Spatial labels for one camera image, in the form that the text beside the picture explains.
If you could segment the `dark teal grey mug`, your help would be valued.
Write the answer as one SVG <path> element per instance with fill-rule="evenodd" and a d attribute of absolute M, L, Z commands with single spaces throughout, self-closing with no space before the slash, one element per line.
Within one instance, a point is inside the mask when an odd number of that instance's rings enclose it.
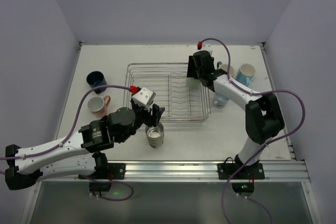
<path fill-rule="evenodd" d="M 221 61 L 217 62 L 216 67 L 217 67 L 217 69 L 222 69 L 226 72 L 229 72 L 229 74 L 232 78 L 235 75 L 235 69 L 232 66 L 229 66 L 228 64 L 223 64 Z"/>

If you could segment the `mint green cup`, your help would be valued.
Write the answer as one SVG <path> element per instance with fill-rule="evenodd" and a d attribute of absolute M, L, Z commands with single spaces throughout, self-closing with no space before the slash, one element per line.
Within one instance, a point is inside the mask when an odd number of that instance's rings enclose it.
<path fill-rule="evenodd" d="M 199 88 L 200 88 L 200 81 L 198 79 L 187 77 L 186 78 L 186 86 L 190 90 L 199 90 Z"/>

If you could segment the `cream brown cup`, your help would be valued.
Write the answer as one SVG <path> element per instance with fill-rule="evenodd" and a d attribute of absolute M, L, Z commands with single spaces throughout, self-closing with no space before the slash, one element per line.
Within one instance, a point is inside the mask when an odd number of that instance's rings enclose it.
<path fill-rule="evenodd" d="M 146 137 L 151 143 L 161 143 L 164 140 L 164 126 L 159 123 L 157 126 L 145 127 Z"/>
<path fill-rule="evenodd" d="M 159 148 L 163 145 L 164 141 L 157 141 L 157 142 L 154 142 L 154 141 L 149 141 L 149 145 L 152 147 L 152 148 Z"/>

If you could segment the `pale blue grey cup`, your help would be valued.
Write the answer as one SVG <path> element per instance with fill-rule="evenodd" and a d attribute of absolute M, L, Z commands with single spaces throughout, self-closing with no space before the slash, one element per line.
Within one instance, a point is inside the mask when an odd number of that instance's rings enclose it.
<path fill-rule="evenodd" d="M 214 106 L 216 108 L 224 108 L 226 106 L 226 104 L 229 102 L 229 98 L 218 93 L 215 92 L 214 93 Z"/>

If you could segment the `light blue mug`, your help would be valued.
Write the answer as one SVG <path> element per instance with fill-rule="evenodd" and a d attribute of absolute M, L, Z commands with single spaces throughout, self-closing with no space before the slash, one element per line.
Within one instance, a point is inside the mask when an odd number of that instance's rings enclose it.
<path fill-rule="evenodd" d="M 235 80 L 248 87 L 255 76 L 255 73 L 256 69 L 253 65 L 248 63 L 242 64 L 238 69 Z"/>

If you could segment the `pink dotted mug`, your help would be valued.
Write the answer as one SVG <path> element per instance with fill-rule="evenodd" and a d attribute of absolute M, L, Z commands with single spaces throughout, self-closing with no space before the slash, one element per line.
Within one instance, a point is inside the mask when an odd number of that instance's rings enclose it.
<path fill-rule="evenodd" d="M 111 97 L 109 95 L 106 95 L 103 98 L 95 96 L 89 99 L 87 108 L 95 116 L 105 116 L 108 113 L 110 101 Z"/>

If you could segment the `dark blue mug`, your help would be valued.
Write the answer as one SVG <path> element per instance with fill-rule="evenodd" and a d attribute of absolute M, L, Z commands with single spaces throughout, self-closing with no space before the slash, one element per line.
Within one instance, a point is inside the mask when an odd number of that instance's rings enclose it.
<path fill-rule="evenodd" d="M 95 88 L 99 86 L 106 86 L 107 82 L 102 72 L 93 71 L 89 73 L 86 77 L 86 82 L 90 88 Z"/>

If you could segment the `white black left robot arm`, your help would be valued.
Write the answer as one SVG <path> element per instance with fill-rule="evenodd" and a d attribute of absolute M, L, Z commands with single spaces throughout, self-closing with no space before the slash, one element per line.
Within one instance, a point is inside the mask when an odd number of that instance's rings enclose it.
<path fill-rule="evenodd" d="M 20 190 L 47 178 L 68 175 L 110 179 L 112 170 L 103 151 L 124 143 L 142 125 L 157 126 L 165 111 L 156 104 L 149 109 L 131 104 L 131 108 L 119 108 L 64 138 L 29 148 L 7 146 L 7 187 Z"/>

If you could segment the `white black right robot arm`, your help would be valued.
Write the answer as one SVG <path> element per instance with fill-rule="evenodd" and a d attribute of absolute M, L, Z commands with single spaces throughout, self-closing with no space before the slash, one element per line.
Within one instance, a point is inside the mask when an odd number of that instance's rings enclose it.
<path fill-rule="evenodd" d="M 214 58 L 206 50 L 189 56 L 187 77 L 199 80 L 204 87 L 227 97 L 243 109 L 248 138 L 236 161 L 245 166 L 258 163 L 261 148 L 285 127 L 276 95 L 272 92 L 254 95 L 254 90 L 236 82 L 227 71 L 216 69 Z"/>

